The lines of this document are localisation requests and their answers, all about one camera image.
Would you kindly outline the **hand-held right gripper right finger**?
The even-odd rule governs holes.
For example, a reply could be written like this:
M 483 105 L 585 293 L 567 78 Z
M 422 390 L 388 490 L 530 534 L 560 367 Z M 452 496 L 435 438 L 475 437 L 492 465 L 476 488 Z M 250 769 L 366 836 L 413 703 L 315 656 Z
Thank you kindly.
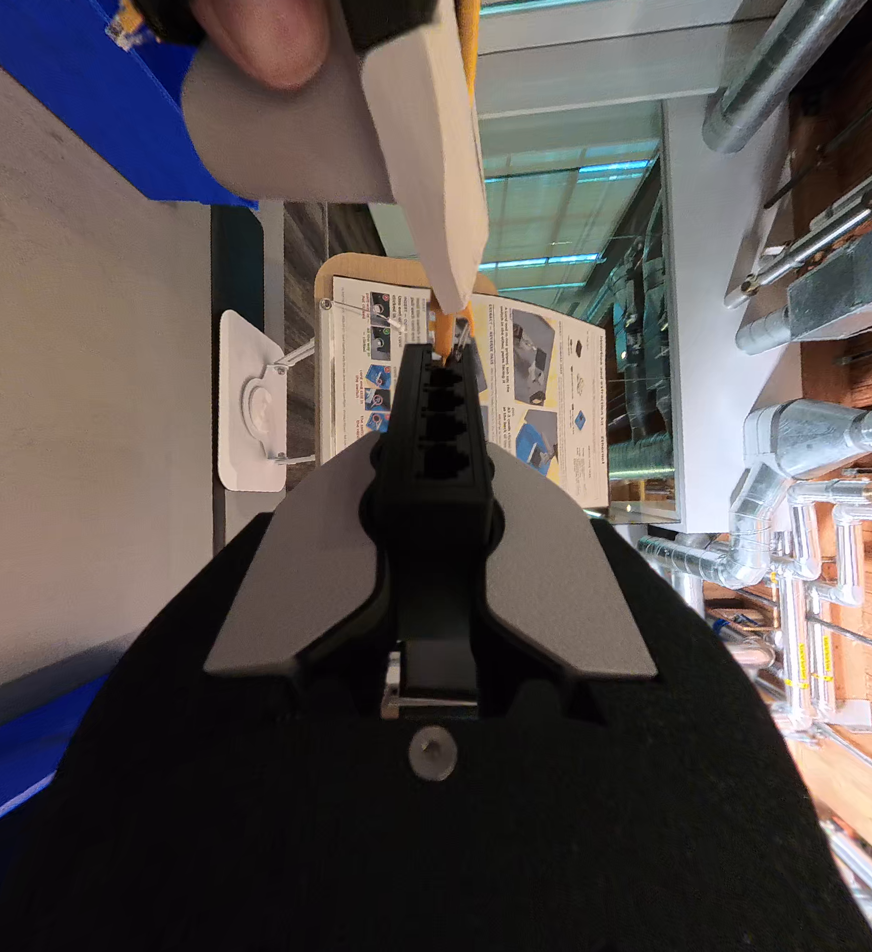
M 602 715 L 596 690 L 657 666 L 591 520 L 562 489 L 488 444 L 487 538 L 475 557 L 480 715 Z

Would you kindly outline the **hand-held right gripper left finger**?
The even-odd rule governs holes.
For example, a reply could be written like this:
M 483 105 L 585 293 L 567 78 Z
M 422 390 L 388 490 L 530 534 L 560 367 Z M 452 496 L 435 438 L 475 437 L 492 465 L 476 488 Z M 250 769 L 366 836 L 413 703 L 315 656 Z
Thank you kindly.
M 364 528 L 380 437 L 310 473 L 264 531 L 204 662 L 215 677 L 284 677 L 301 693 L 339 681 L 379 704 L 394 649 L 393 580 Z

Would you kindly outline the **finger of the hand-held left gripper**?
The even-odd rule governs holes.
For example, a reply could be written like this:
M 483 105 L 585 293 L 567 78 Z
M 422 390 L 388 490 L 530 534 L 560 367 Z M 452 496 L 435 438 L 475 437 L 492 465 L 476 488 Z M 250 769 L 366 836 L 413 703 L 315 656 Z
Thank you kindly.
M 204 40 L 181 107 L 205 167 L 239 197 L 400 206 L 452 313 L 475 290 L 489 221 L 456 7 L 442 4 L 442 26 L 355 51 L 331 2 L 327 61 L 295 91 L 265 89 Z

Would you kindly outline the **black network switch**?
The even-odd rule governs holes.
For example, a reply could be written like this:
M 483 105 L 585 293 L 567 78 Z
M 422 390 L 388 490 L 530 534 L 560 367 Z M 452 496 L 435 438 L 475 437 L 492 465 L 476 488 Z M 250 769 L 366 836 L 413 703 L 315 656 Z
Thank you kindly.
M 407 713 L 477 714 L 473 632 L 501 536 L 471 348 L 449 365 L 406 347 L 387 430 L 370 451 L 363 526 L 382 559 L 384 623 Z

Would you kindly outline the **blue plastic bin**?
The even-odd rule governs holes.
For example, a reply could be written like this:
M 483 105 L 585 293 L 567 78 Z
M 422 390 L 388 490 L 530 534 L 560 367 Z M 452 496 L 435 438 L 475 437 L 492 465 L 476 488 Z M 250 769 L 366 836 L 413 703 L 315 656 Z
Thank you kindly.
M 42 792 L 108 674 L 0 724 L 0 821 Z
M 209 173 L 181 110 L 196 48 L 120 35 L 122 2 L 0 1 L 0 65 L 144 197 L 257 209 Z

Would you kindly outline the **person's left hand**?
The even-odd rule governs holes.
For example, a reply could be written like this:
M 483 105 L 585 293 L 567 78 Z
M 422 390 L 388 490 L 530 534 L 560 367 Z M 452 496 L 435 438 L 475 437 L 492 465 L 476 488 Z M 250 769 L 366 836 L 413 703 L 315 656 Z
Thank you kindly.
M 330 49 L 324 1 L 192 1 L 191 13 L 215 46 L 266 89 L 302 88 Z

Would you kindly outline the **white stand base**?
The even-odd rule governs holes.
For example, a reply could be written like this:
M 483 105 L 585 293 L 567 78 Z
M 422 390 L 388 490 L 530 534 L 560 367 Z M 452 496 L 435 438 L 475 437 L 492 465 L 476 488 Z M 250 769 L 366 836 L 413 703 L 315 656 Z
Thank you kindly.
M 287 375 L 264 373 L 266 364 L 287 352 L 233 309 L 220 318 L 218 343 L 219 479 L 232 492 L 280 492 L 287 485 L 287 470 L 295 466 L 268 462 L 264 449 L 302 457 L 287 450 L 288 382 L 299 363 Z

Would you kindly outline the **printed instruction poster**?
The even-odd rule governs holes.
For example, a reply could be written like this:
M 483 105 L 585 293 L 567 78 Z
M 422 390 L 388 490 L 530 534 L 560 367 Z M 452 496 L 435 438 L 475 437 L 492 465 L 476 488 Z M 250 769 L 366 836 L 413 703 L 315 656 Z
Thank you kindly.
M 583 508 L 609 506 L 605 332 L 496 294 L 470 303 L 486 440 Z

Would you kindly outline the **silver ventilation duct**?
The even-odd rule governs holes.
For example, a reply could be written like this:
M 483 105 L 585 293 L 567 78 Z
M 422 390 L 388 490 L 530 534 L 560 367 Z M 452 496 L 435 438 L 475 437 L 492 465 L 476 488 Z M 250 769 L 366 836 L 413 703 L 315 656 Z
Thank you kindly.
M 709 107 L 702 127 L 707 148 L 721 154 L 744 149 L 864 6 L 865 1 L 785 2 Z

